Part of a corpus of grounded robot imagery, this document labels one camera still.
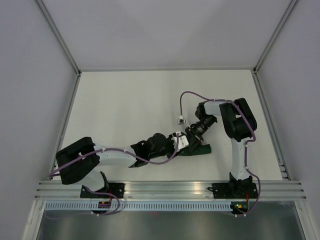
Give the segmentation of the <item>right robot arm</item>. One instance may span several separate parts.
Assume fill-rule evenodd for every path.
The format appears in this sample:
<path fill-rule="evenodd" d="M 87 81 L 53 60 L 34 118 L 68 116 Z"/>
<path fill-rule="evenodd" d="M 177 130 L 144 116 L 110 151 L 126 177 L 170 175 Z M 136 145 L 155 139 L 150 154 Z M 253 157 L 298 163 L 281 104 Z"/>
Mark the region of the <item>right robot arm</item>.
<path fill-rule="evenodd" d="M 198 104 L 195 116 L 198 122 L 185 129 L 189 147 L 184 156 L 206 155 L 212 152 L 210 145 L 204 145 L 203 135 L 214 124 L 217 116 L 222 119 L 224 131 L 231 140 L 232 166 L 229 181 L 212 183 L 207 188 L 214 199 L 255 199 L 258 197 L 253 175 L 249 170 L 249 143 L 256 140 L 257 121 L 244 98 L 235 101 L 204 101 Z"/>

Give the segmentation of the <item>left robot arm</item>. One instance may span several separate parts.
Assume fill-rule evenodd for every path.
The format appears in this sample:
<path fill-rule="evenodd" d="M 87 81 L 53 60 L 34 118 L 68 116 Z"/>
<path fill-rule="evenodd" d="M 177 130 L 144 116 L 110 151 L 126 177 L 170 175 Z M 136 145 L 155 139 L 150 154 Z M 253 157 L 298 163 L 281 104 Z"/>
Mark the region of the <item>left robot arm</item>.
<path fill-rule="evenodd" d="M 147 140 L 123 148 L 99 145 L 87 136 L 56 153 L 57 169 L 49 175 L 59 176 L 64 185 L 79 183 L 98 198 L 104 198 L 109 193 L 109 184 L 106 175 L 98 172 L 97 167 L 162 165 L 179 155 L 188 145 L 182 132 L 169 136 L 156 133 Z"/>

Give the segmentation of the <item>dark green cloth napkin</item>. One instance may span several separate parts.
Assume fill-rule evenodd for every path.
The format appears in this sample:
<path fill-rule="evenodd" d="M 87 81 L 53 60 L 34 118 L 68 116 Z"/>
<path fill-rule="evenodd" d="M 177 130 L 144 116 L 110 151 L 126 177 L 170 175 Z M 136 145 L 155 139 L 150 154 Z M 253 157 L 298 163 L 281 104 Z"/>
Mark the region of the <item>dark green cloth napkin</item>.
<path fill-rule="evenodd" d="M 199 145 L 195 149 L 191 150 L 190 147 L 183 148 L 178 155 L 184 157 L 208 155 L 212 153 L 212 148 L 209 144 Z"/>

